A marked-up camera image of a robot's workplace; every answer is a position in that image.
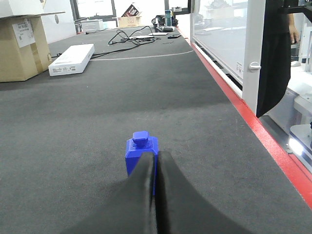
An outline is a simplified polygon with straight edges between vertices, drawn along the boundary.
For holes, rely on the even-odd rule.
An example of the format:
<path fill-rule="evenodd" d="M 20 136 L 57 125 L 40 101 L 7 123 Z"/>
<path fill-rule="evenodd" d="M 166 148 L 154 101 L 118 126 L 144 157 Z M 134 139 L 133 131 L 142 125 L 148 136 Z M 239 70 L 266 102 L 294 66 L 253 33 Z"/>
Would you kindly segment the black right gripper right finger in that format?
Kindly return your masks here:
<path fill-rule="evenodd" d="M 157 157 L 156 224 L 159 234 L 250 233 L 206 201 L 166 151 Z"/>

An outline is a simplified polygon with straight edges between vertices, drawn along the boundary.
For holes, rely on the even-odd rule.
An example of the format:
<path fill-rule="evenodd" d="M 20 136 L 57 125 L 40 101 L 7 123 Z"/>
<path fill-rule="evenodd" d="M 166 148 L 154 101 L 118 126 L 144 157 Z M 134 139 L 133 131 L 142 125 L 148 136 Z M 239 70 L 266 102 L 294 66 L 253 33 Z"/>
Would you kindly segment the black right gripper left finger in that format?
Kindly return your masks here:
<path fill-rule="evenodd" d="M 155 158 L 144 152 L 131 175 L 104 207 L 63 234 L 150 234 Z"/>

